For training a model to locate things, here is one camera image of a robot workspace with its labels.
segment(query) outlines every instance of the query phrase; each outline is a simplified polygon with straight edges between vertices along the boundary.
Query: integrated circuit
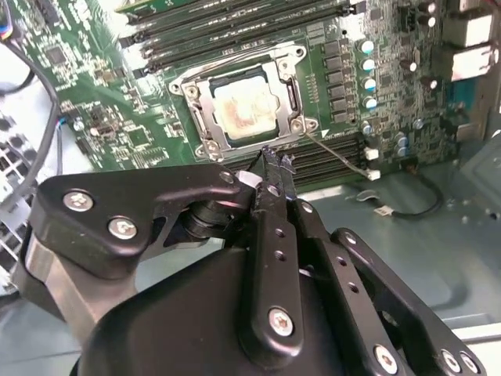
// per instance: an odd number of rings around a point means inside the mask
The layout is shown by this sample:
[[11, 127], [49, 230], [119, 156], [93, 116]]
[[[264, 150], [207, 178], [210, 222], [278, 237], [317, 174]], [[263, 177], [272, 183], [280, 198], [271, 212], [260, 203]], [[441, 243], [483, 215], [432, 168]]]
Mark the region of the integrated circuit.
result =
[[67, 61], [66, 57], [64, 56], [63, 50], [58, 45], [46, 49], [45, 55], [47, 56], [47, 60], [51, 63], [51, 65], [60, 65], [66, 63]]

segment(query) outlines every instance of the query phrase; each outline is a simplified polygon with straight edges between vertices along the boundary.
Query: black metal plate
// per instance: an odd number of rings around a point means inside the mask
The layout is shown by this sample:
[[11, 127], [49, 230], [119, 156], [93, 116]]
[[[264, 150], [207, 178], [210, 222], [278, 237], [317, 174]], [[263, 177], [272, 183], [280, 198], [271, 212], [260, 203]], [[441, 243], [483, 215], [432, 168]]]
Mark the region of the black metal plate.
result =
[[[267, 374], [236, 332], [245, 256], [216, 252], [110, 311], [84, 348], [78, 376]], [[302, 275], [301, 300], [303, 350], [272, 374], [344, 375], [313, 280]]]

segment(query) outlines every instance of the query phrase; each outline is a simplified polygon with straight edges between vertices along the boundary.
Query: ram slot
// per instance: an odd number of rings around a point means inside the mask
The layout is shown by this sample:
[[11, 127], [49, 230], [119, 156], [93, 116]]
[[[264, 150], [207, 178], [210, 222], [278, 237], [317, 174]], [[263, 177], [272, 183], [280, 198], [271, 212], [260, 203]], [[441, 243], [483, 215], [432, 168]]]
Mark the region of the ram slot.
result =
[[[150, 46], [161, 42], [162, 48], [172, 47], [184, 42], [191, 42], [194, 38], [210, 36], [211, 33], [231, 30], [237, 23], [254, 22], [261, 20], [264, 16], [277, 14], [281, 12], [290, 12], [300, 5], [311, 5], [315, 0], [297, 0], [294, 3], [291, 1], [280, 2], [273, 4], [270, 1], [257, 2], [251, 6], [243, 6], [234, 9], [230, 13], [217, 15], [216, 17], [197, 20], [196, 23], [179, 22], [181, 26], [173, 27], [170, 23], [168, 26], [157, 28], [155, 30], [138, 33], [135, 40], [145, 42], [142, 48], [148, 49]], [[165, 31], [169, 31], [168, 39], [165, 38]]]
[[[327, 140], [324, 141], [324, 144], [343, 155], [356, 167], [367, 167], [366, 159], [363, 156], [363, 136], [360, 133]], [[354, 174], [343, 162], [314, 143], [278, 151], [277, 154], [294, 156], [293, 166], [296, 169], [294, 182], [296, 186], [321, 183]], [[229, 162], [225, 166], [234, 172], [245, 170], [254, 158], [255, 156], [251, 156], [244, 160]]]
[[176, 32], [176, 29], [179, 28], [184, 30], [186, 26], [191, 27], [194, 23], [198, 24], [202, 22], [204, 24], [208, 22], [207, 20], [210, 20], [211, 17], [222, 18], [225, 14], [236, 12], [236, 9], [244, 7], [245, 5], [250, 5], [253, 2], [256, 2], [256, 0], [235, 0], [230, 4], [221, 3], [219, 6], [213, 5], [210, 8], [201, 9], [203, 12], [199, 12], [199, 9], [193, 11], [180, 9], [158, 13], [155, 15], [154, 20], [148, 20], [147, 22], [137, 24], [137, 32], [128, 37], [120, 38], [119, 42], [122, 48], [127, 48], [131, 45], [158, 37], [168, 31]]
[[231, 33], [226, 31], [224, 34], [217, 34], [210, 39], [198, 38], [190, 43], [184, 43], [176, 49], [162, 49], [160, 45], [155, 47], [150, 46], [147, 50], [143, 51], [144, 57], [150, 59], [150, 62], [146, 67], [135, 70], [134, 74], [137, 78], [144, 77], [147, 74], [158, 72], [175, 63], [181, 63], [184, 60], [201, 56], [204, 53], [221, 51], [235, 45], [252, 42], [258, 38], [263, 38], [267, 35], [272, 36], [273, 33], [294, 29], [306, 23], [328, 20], [333, 16], [347, 16], [350, 14], [349, 4], [333, 5], [333, 2], [328, 2], [328, 5], [326, 7], [323, 4], [320, 10], [320, 5], [317, 5], [316, 7], [297, 9], [297, 12], [294, 14], [287, 12], [285, 14], [269, 16], [257, 23], [248, 23], [240, 25], [238, 28], [232, 28], [230, 29], [233, 30]]

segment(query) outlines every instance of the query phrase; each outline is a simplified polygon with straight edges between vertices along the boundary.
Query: black cable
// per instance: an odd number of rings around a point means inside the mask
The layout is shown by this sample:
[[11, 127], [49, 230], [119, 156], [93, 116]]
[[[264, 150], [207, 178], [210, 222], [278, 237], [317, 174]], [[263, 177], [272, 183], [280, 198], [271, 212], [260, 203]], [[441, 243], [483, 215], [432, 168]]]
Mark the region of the black cable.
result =
[[14, 88], [11, 88], [11, 89], [0, 89], [0, 96], [7, 96], [7, 95], [10, 95], [10, 94], [16, 94], [17, 92], [20, 92], [21, 90], [27, 88], [29, 85], [31, 85], [31, 83], [33, 82], [34, 78], [35, 78], [35, 73], [30, 70], [30, 72], [28, 73], [28, 76], [26, 76], [26, 78], [24, 79], [24, 81], [14, 87]]
[[45, 131], [41, 138], [40, 146], [38, 147], [37, 156], [33, 160], [30, 170], [24, 177], [24, 180], [21, 182], [21, 184], [17, 186], [13, 190], [13, 192], [5, 198], [4, 201], [0, 202], [0, 210], [10, 211], [12, 210], [12, 208], [14, 208], [14, 206], [16, 206], [17, 202], [20, 199], [30, 193], [31, 186], [34, 182], [36, 182], [37, 175], [43, 167], [45, 160], [47, 159], [47, 155], [49, 154], [50, 146], [54, 138], [54, 132], [56, 131], [57, 127], [57, 118], [59, 116], [59, 100], [57, 98], [57, 93], [54, 89], [54, 86], [44, 75], [41, 69], [37, 66], [37, 64], [28, 59], [23, 54], [22, 50], [16, 48], [16, 46], [14, 46], [11, 42], [6, 41], [3, 43], [14, 55], [20, 58], [23, 63], [28, 65], [29, 68], [34, 72], [34, 74], [38, 77], [41, 84], [47, 91], [47, 94], [49, 95], [50, 101], [52, 103], [49, 112], [49, 119], [47, 120], [47, 125], [45, 126]]
[[[418, 213], [402, 213], [400, 211], [395, 211], [392, 208], [389, 208], [378, 197], [370, 197], [365, 201], [371, 202], [376, 207], [376, 210], [382, 209], [382, 208], [390, 209], [389, 211], [387, 211], [387, 213], [388, 213], [387, 215], [390, 215], [392, 217], [395, 217], [398, 219], [404, 219], [404, 220], [408, 220], [408, 221], [419, 221], [421, 219], [428, 217], [429, 215], [434, 214], [444, 205], [444, 202], [445, 202], [444, 194], [442, 193], [440, 188], [438, 188], [438, 186], [434, 182], [429, 180], [429, 178], [427, 178], [426, 176], [420, 174], [416, 170], [416, 168], [411, 167], [411, 168], [408, 168], [406, 171], [410, 175], [416, 177], [416, 179], [418, 179], [421, 182], [421, 184], [423, 184], [426, 188], [428, 188], [435, 195], [435, 202], [428, 209], [426, 209], [422, 212], [420, 211]], [[356, 187], [356, 189], [363, 191], [363, 189], [360, 187]]]

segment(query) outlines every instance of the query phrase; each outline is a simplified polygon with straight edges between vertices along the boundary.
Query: gray cable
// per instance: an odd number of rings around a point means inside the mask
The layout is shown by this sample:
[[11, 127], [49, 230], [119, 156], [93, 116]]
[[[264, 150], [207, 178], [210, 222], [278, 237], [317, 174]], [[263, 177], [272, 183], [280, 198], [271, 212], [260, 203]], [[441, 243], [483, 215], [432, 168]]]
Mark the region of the gray cable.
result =
[[61, 124], [57, 126], [57, 175], [63, 174], [63, 130]]
[[337, 159], [339, 159], [341, 162], [344, 163], [346, 167], [348, 167], [350, 170], [353, 172], [356, 172], [357, 174], [360, 174], [367, 179], [369, 179], [369, 173], [365, 170], [362, 170], [361, 168], [358, 168], [354, 164], [352, 164], [348, 159], [343, 157], [341, 154], [337, 153], [336, 151], [330, 149], [328, 146], [324, 145], [322, 142], [318, 141], [317, 139], [313, 138], [312, 135], [309, 135], [308, 133], [305, 134], [306, 137], [308, 137], [311, 141], [316, 143], [318, 146], [322, 147], [323, 149], [327, 150], [329, 153], [331, 153], [333, 156], [335, 156]]
[[59, 116], [59, 100], [57, 99], [57, 93], [52, 86], [51, 82], [44, 75], [41, 69], [28, 59], [21, 49], [18, 49], [9, 41], [4, 42], [5, 46], [17, 57], [19, 57], [23, 63], [29, 66], [29, 68], [35, 73], [35, 75], [40, 80], [41, 84], [44, 86], [47, 94], [49, 94], [50, 101], [52, 103], [49, 119], [47, 120], [47, 125], [45, 126], [44, 134], [41, 138], [40, 146], [38, 147], [37, 157], [34, 159], [31, 164], [30, 171], [26, 174], [23, 182], [19, 186], [17, 186], [14, 191], [5, 198], [4, 201], [0, 202], [0, 210], [10, 211], [12, 210], [17, 202], [28, 195], [31, 191], [31, 185], [37, 180], [37, 175], [43, 167], [45, 160], [47, 159], [47, 155], [50, 151], [50, 146], [52, 144], [52, 140], [54, 138], [54, 133], [57, 127], [57, 118]]

